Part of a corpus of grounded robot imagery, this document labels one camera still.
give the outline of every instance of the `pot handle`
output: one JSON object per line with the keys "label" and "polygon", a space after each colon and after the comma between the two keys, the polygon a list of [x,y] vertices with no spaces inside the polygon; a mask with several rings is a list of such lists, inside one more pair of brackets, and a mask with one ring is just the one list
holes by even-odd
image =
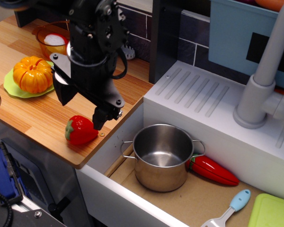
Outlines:
{"label": "pot handle", "polygon": [[122,143],[122,145],[121,145],[121,147],[120,147],[120,152],[121,152],[121,155],[122,155],[123,157],[134,158],[134,159],[136,159],[136,160],[138,161],[138,159],[137,159],[136,157],[127,156],[127,155],[124,155],[124,154],[123,154],[123,151],[122,151],[122,146],[123,146],[123,145],[124,145],[125,143],[132,143],[132,141],[124,141],[124,142]]}
{"label": "pot handle", "polygon": [[202,145],[203,145],[203,148],[204,148],[204,152],[203,152],[203,154],[200,154],[200,155],[194,155],[194,157],[199,157],[199,156],[203,156],[203,155],[205,155],[205,145],[204,145],[204,143],[202,142],[202,141],[200,141],[200,140],[192,140],[193,142],[200,142]]}

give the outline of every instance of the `blue object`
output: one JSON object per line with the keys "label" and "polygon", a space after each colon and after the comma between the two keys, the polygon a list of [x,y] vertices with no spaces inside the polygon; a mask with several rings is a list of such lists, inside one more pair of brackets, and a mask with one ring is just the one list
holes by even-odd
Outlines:
{"label": "blue object", "polygon": [[7,161],[0,149],[0,194],[7,199],[13,198],[18,194],[14,179],[10,178],[7,170]]}
{"label": "blue object", "polygon": [[239,211],[248,203],[250,199],[251,192],[248,189],[240,191],[238,194],[233,197],[230,206],[235,210]]}
{"label": "blue object", "polygon": [[[269,37],[277,16],[234,0],[211,0],[209,60],[251,76],[258,67],[246,59],[252,34]],[[284,88],[284,72],[278,70],[275,81]]]}

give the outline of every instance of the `backsplash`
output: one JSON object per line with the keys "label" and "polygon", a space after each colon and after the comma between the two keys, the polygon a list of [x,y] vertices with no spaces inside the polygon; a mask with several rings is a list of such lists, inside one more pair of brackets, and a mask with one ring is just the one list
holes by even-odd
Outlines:
{"label": "backsplash", "polygon": [[178,60],[246,84],[249,76],[208,60],[210,18],[182,11]]}
{"label": "backsplash", "polygon": [[[135,49],[136,57],[149,62],[152,15],[124,5],[120,8],[126,16],[126,27],[131,32],[128,39],[129,45]],[[208,61],[209,24],[209,17],[186,10],[182,12],[178,60],[246,84],[248,75]]]}
{"label": "backsplash", "polygon": [[151,52],[151,14],[120,4],[126,16],[125,25],[131,32],[129,46],[133,47],[137,58],[150,61]]}

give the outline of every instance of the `toy red pepper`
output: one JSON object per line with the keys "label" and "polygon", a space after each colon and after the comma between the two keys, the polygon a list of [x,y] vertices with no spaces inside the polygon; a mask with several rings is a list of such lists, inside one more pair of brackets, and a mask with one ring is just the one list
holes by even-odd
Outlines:
{"label": "toy red pepper", "polygon": [[71,144],[82,144],[93,140],[98,135],[94,124],[83,116],[73,116],[65,127],[65,137]]}
{"label": "toy red pepper", "polygon": [[235,186],[240,182],[234,174],[220,166],[218,163],[212,161],[205,155],[197,157],[193,156],[189,161],[186,162],[186,166],[201,176],[222,184]]}

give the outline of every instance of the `gray faucet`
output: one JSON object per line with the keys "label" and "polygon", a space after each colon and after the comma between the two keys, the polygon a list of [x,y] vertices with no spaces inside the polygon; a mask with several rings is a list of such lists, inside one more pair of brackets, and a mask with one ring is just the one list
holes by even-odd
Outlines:
{"label": "gray faucet", "polygon": [[284,5],[279,12],[267,46],[233,112],[235,121],[249,129],[263,126],[267,114],[284,119],[284,96],[274,92],[275,75],[284,52]]}

